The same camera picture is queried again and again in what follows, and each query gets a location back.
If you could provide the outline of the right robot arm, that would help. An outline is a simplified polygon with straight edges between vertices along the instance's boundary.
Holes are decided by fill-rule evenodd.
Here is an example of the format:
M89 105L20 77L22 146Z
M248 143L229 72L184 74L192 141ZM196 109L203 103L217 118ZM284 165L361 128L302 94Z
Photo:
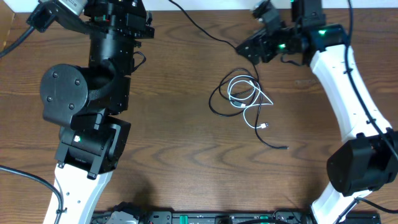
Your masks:
M270 1L252 14L264 27L236 51L253 64L301 54L322 84L340 128L342 146L326 163L329 183L302 215L302 223L361 223L350 212L397 177L397 131L383 117L361 78L351 29L329 24L320 1L292 1L293 26L286 26Z

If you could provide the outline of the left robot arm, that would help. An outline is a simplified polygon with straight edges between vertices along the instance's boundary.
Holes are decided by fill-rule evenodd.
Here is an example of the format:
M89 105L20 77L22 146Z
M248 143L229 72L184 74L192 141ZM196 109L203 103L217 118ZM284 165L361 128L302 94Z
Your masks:
M60 126L56 168L45 223L89 223L118 165L131 125L127 110L134 55L151 39L152 16L142 1L42 1L44 26L90 37L87 67L58 64L43 75L43 117Z

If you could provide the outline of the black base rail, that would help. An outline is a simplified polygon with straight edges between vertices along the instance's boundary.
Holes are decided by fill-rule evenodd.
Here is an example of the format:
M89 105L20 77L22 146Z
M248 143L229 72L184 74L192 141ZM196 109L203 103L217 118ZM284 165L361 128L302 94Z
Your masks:
M144 209L122 202L107 212L95 212L90 222L138 224L220 224L220 223L303 223L316 224L309 212L280 208L262 212L175 212L171 208Z

